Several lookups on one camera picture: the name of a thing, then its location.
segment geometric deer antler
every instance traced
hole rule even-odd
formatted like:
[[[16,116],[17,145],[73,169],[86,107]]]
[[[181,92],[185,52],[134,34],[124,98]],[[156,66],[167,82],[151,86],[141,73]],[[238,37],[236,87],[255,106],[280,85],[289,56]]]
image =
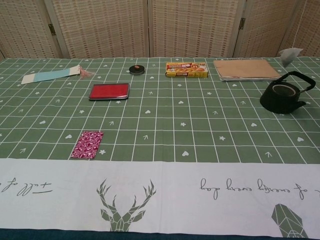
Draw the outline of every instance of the geometric deer antler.
[[[109,205],[106,202],[105,195],[107,194],[107,191],[110,189],[111,186],[107,187],[105,185],[105,182],[106,182],[106,179],[101,183],[100,188],[97,189],[96,192],[99,194],[102,204],[111,211],[111,214],[108,214],[106,210],[101,209],[101,217],[104,220],[110,222],[111,224],[110,231],[127,232],[129,230],[131,223],[139,221],[144,216],[146,210],[140,211],[135,216],[133,216],[133,214],[137,212],[139,209],[143,208],[148,203],[150,198],[156,193],[156,191],[154,190],[155,186],[150,180],[151,185],[148,186],[148,190],[145,187],[143,187],[145,192],[145,200],[143,201],[143,203],[141,205],[136,206],[137,197],[134,196],[134,202],[132,207],[129,209],[129,211],[125,215],[120,216],[120,214],[116,209],[116,203],[115,203],[116,195],[113,198],[112,205]]]

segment red and white patterned card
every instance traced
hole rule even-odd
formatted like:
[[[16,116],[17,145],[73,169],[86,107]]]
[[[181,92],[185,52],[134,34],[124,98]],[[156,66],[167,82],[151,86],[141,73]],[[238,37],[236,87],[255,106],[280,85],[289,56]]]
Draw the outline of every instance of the red and white patterned card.
[[[94,159],[103,135],[102,131],[84,131],[75,145],[71,157],[76,159]]]

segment woven panel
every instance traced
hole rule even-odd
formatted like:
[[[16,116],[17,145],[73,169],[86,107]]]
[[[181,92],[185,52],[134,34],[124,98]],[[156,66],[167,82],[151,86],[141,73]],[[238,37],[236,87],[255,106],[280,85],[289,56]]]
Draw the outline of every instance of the woven panel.
[[[4,56],[0,53],[0,62],[5,59]]]
[[[299,1],[298,11],[288,30],[288,37],[281,44],[280,49],[292,47],[304,5],[305,0]],[[303,49],[299,56],[320,56],[320,0],[307,1],[294,47]]]
[[[6,58],[57,58],[37,0],[0,0],[0,43]]]
[[[295,8],[294,0],[252,0],[234,57],[275,57]]]
[[[145,0],[52,0],[71,58],[148,57]]]
[[[227,57],[237,0],[153,0],[155,57]]]

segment food box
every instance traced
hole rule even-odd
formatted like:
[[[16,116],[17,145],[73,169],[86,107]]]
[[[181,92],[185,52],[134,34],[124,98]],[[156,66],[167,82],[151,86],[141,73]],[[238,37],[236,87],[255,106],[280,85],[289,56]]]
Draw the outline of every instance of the food box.
[[[207,78],[208,68],[205,62],[167,62],[167,77]]]

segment cast iron teapot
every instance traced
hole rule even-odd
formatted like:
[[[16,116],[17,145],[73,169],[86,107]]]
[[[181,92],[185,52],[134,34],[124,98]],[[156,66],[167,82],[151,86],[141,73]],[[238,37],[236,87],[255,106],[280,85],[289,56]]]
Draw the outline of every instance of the cast iron teapot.
[[[289,75],[297,76],[309,83],[310,86],[300,91],[296,86],[283,81]],[[299,101],[299,96],[301,93],[313,89],[315,85],[316,82],[310,77],[297,71],[291,71],[269,84],[260,98],[260,103],[265,109],[273,113],[290,114],[301,106],[306,105],[306,102]]]

